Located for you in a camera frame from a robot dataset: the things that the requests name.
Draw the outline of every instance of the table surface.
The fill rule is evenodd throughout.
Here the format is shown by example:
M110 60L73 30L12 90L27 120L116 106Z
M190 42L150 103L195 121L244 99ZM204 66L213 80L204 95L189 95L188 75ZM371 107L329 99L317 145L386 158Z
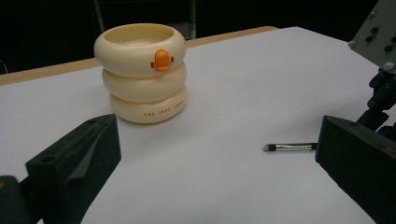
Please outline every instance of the table surface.
M374 64L298 27L188 48L184 62L189 98L179 114L150 125L118 119L122 160L83 223L374 223L315 151L262 151L318 141L324 115L356 120ZM2 175L22 180L34 155L112 113L101 70L0 87Z

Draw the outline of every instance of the dark background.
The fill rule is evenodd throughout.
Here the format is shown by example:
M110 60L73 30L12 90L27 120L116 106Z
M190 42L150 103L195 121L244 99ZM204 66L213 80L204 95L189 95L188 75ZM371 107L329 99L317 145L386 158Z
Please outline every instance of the dark background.
M189 0L98 0L106 28L190 18ZM196 0L196 36L259 26L300 26L348 41L377 0ZM100 34L92 0L2 0L0 60L8 72L93 57Z

